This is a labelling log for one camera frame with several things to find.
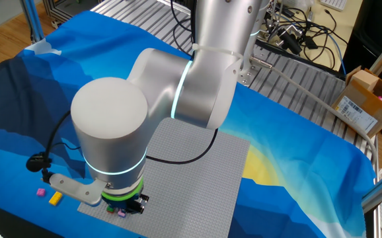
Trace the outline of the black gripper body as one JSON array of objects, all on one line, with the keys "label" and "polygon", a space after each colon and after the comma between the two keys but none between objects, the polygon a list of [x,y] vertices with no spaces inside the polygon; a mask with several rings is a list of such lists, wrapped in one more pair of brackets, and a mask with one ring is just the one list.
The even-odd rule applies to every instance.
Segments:
[{"label": "black gripper body", "polygon": [[122,200],[122,201],[114,201],[114,200],[107,199],[106,203],[113,208],[118,208],[125,212],[139,211],[139,203],[134,198],[129,198],[127,200]]}]

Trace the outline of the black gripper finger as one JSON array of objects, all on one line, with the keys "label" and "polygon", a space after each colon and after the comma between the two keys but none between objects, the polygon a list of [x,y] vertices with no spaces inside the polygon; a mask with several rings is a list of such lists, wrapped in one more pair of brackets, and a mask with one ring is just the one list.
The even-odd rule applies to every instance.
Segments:
[{"label": "black gripper finger", "polygon": [[149,197],[144,194],[136,194],[126,201],[126,211],[130,214],[142,214]]}]

